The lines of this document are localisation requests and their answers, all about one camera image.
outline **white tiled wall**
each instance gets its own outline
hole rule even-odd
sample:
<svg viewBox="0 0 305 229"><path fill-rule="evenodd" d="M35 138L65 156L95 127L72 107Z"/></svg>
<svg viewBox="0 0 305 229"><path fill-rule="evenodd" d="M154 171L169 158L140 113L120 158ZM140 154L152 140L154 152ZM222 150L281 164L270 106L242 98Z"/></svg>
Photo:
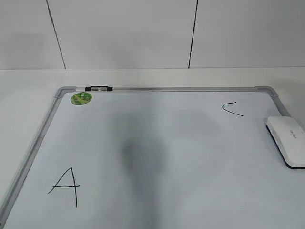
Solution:
<svg viewBox="0 0 305 229"><path fill-rule="evenodd" d="M199 0L191 67L305 66L305 0Z"/></svg>
<svg viewBox="0 0 305 229"><path fill-rule="evenodd" d="M68 69L187 68L196 0L48 0ZM190 67L305 66L305 0L198 0ZM0 1L0 69L63 68L46 0Z"/></svg>
<svg viewBox="0 0 305 229"><path fill-rule="evenodd" d="M0 0L0 69L63 68L45 0Z"/></svg>
<svg viewBox="0 0 305 229"><path fill-rule="evenodd" d="M49 0L67 68L187 68L196 0Z"/></svg>

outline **white table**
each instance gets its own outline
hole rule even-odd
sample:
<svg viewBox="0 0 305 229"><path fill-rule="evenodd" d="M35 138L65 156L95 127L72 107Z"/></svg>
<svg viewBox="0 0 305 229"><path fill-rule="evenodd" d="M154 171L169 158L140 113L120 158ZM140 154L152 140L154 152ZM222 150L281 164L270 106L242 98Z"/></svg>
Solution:
<svg viewBox="0 0 305 229"><path fill-rule="evenodd" d="M0 70L0 201L2 202L54 94L62 86L273 87L305 125L305 68L153 70Z"/></svg>

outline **white eraser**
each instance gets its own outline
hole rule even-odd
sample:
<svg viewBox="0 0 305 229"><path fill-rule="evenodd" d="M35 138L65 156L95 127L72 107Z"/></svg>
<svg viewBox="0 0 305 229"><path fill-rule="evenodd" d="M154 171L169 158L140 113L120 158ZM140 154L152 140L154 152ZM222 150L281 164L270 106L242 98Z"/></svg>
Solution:
<svg viewBox="0 0 305 229"><path fill-rule="evenodd" d="M267 127L290 168L305 168L305 133L291 117L268 117Z"/></svg>

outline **round sticker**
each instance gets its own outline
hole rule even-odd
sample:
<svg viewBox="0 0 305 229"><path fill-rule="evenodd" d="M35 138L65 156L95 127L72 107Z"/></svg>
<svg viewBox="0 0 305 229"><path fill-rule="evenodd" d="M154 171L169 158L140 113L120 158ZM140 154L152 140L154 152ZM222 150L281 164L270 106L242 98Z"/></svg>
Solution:
<svg viewBox="0 0 305 229"><path fill-rule="evenodd" d="M79 92L71 97L71 103L74 105L84 105L90 102L92 95L87 92Z"/></svg>

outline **whiteboard surface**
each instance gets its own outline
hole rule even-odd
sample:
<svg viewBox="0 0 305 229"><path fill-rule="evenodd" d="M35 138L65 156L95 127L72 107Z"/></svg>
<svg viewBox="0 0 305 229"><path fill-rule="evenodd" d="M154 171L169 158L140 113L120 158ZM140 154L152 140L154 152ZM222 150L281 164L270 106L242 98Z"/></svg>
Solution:
<svg viewBox="0 0 305 229"><path fill-rule="evenodd" d="M280 115L249 92L66 93L5 229L304 228L305 171L265 127ZM225 108L243 116L231 114ZM74 188L55 188L73 167ZM58 185L73 185L67 173Z"/></svg>

